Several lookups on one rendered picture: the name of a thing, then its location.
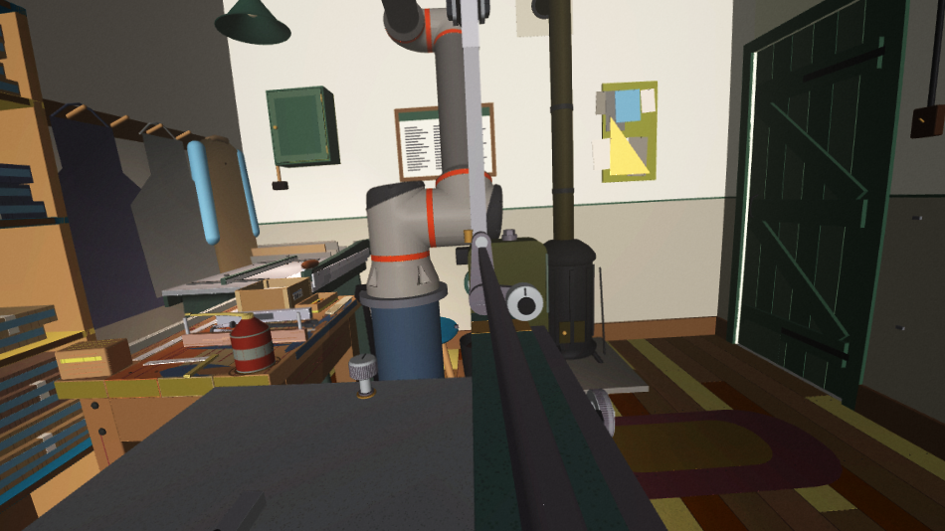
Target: blue tube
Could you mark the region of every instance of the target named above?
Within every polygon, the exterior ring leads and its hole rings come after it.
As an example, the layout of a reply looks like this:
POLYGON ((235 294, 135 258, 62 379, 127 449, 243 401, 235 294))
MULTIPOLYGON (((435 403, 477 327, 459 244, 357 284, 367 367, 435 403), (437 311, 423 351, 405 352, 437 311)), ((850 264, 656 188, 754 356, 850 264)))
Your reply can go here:
POLYGON ((207 167, 207 150, 196 140, 187 144, 187 157, 190 159, 190 178, 197 188, 197 202, 200 204, 200 219, 204 224, 204 238, 211 246, 220 241, 217 228, 217 208, 213 204, 213 188, 210 186, 210 169, 207 167))
POLYGON ((371 308, 378 380, 443 378, 440 303, 371 308))
POLYGON ((260 234, 260 223, 256 220, 256 203, 253 203, 253 189, 250 188, 250 175, 246 172, 246 158, 243 156, 243 151, 237 150, 237 159, 240 160, 240 175, 243 176, 246 207, 250 210, 250 225, 253 226, 253 236, 258 236, 260 234))

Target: lamp shade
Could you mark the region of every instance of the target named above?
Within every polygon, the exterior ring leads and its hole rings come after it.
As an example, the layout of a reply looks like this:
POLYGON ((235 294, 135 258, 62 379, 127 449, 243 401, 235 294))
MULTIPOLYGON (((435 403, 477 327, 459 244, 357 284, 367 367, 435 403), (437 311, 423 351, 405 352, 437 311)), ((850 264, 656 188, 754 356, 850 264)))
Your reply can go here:
POLYGON ((248 44, 284 43, 292 31, 276 19, 260 0, 240 0, 214 22, 217 31, 248 44))

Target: blue paper note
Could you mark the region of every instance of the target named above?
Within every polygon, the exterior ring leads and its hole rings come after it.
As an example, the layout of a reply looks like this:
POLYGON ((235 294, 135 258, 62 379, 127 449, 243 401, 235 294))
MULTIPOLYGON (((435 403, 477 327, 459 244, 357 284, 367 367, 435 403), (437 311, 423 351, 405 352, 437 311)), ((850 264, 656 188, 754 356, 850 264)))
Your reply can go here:
POLYGON ((618 90, 615 94, 617 116, 615 121, 640 121, 640 91, 618 90))

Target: cabinet door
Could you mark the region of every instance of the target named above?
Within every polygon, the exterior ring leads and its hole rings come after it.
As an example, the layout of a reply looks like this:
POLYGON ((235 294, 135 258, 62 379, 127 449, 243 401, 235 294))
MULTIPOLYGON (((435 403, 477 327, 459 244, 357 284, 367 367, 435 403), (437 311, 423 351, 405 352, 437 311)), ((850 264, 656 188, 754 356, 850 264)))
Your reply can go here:
POLYGON ((277 166, 331 162, 324 88, 270 90, 270 127, 277 166))

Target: gray wall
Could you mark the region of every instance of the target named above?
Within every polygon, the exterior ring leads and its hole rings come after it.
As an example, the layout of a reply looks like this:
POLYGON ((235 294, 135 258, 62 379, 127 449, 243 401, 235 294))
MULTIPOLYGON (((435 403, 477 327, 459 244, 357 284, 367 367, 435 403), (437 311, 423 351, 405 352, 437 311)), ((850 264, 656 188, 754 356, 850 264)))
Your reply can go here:
POLYGON ((43 97, 221 135, 241 148, 220 0, 18 0, 43 97))
MULTIPOLYGON (((732 87, 726 195, 737 186, 744 45, 814 5, 815 0, 735 0, 732 42, 732 87)), ((945 202, 945 137, 911 139, 912 111, 927 105, 936 2, 912 0, 906 37, 902 96, 893 163, 889 214, 880 263, 873 326, 863 384, 939 421, 945 422, 945 374, 936 333, 945 320, 945 298, 938 269, 945 260, 945 224, 936 213, 945 202), (913 198, 896 197, 920 196, 913 198), (922 215, 923 221, 912 216, 922 215), (904 325, 899 331, 895 325, 904 325)), ((945 69, 940 70, 938 103, 945 102, 945 69)), ((735 201, 726 202, 719 316, 729 310, 732 242, 737 235, 735 201)))

